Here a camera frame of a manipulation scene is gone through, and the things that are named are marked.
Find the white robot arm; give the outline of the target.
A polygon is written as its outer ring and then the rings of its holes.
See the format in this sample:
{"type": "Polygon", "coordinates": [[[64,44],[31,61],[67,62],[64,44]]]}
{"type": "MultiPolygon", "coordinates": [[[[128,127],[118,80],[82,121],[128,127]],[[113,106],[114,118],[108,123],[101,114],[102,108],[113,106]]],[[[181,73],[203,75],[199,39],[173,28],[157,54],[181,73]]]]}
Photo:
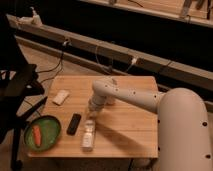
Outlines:
{"type": "Polygon", "coordinates": [[[208,114],[198,94],[126,89],[106,79],[95,80],[92,90],[90,111],[102,110],[112,97],[158,115],[159,171],[213,171],[208,114]]]}

